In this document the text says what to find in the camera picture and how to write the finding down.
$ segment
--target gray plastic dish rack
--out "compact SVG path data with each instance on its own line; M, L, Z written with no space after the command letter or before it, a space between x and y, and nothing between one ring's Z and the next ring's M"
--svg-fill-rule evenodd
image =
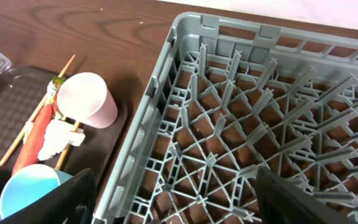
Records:
M261 222L252 206L261 166L358 222L358 40L186 12L173 21L93 222L188 223L192 207L206 223ZM156 212L162 203L169 210Z

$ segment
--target wooden stick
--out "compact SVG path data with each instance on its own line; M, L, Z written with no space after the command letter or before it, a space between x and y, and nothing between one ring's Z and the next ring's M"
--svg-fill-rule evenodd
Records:
M75 55L73 55L71 57L71 59L67 62L66 66L63 68L63 70L60 72L59 74L59 78L63 77L67 68L70 66L71 62L73 61ZM37 108L34 110L34 112L31 114L28 122L33 122L36 117L38 116L38 113L40 112L40 110L44 107L45 102L47 100L48 95L45 94L45 96L42 98L41 102L38 104ZM17 135L16 139L13 141L13 143L11 144L11 146L9 147L9 149L6 151L4 157L1 159L0 161L0 166L5 165L5 163L8 161L8 159L12 156L13 152L15 151L15 149L17 148L17 146L20 144L20 142L22 141L23 137L24 137L24 132L25 132L25 128L23 127L22 130L20 131L20 133Z
M74 127L71 131L76 132L80 124L81 123L79 121L75 121ZM68 155L69 149L70 149L70 144L67 144L66 147L63 149L62 153L60 154L59 160L57 161L57 164L55 166L56 170L60 170L62 168L63 163L65 162L66 157Z

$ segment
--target black tray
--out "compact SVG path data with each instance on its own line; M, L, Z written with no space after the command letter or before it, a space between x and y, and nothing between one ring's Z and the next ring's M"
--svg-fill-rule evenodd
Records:
M47 84L54 75L32 67L13 68L0 74L0 160L44 97ZM121 102L116 103L119 114L109 127L95 129L87 125L80 126L84 129L85 140L80 147L71 150L64 172L75 175L84 168L92 168L96 183L99 183L127 118L126 106ZM21 147L18 146L6 165L0 167L0 191L11 177ZM44 164L55 167L59 156L55 155Z

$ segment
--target wooden table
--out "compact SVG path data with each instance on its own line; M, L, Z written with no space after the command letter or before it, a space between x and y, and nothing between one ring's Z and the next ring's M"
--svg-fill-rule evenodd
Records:
M68 74L94 72L105 78L113 97L127 103L130 124L172 21L185 11L358 39L358 30L153 0L0 0L0 51L15 66L56 72L76 54Z

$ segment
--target cup rim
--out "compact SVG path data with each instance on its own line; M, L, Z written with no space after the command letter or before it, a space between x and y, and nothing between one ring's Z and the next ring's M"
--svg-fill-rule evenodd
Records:
M4 216L4 214L2 213L2 196L5 194L5 191L7 189L7 186L12 182L12 180L14 179L15 176L25 172L27 169L31 169L31 168L34 168L34 167L41 167L43 168L44 170L52 170L53 171L53 175L55 176L56 180L57 180L57 184L58 186L61 184L60 183L60 179L59 179L59 176L57 175L57 173L55 172L55 169L47 166L47 165L44 165L44 164L32 164L32 165L29 165L29 166L26 166L26 167L23 167L21 170L17 171L5 184L2 192L1 192L1 196L0 196L0 216L2 219L5 219L6 217Z
M70 79L80 78L81 76L84 76L84 75L91 75L91 76L97 77L97 79L99 79L99 80L104 84L104 86L105 86L105 89L104 89L104 92L103 92L103 93L104 93L104 94L103 94L103 95L104 95L104 100L103 100L103 102L100 103L100 105L98 105L97 108L95 108L92 112L90 112L89 114L85 115L84 117L76 117L76 118L74 118L74 117L71 117L71 116L67 116L67 114L64 113L64 110L62 110L61 107L59 107L59 99L60 99L60 94L59 94L59 93L60 93L60 90L62 90L65 85L68 85L67 83L70 81ZM73 118L73 119L86 119L86 118L89 118L90 116L94 115L94 114L95 114L97 111L99 111L100 108L104 105L104 102L106 101L106 97L107 97L108 91L109 91L109 90L108 90L108 88L107 88L107 84L106 84L106 82L103 80L103 78L100 77L100 75L98 75L98 74L96 74L96 73L93 73L93 72L81 72L81 73L75 74L75 75L71 76L70 78L68 78L68 79L63 83L63 85L60 87L59 92L58 92L58 94L57 94L57 98L56 98L57 106L58 106L59 110L63 113L63 115L65 115L65 116L67 116L67 117L69 117L69 118Z

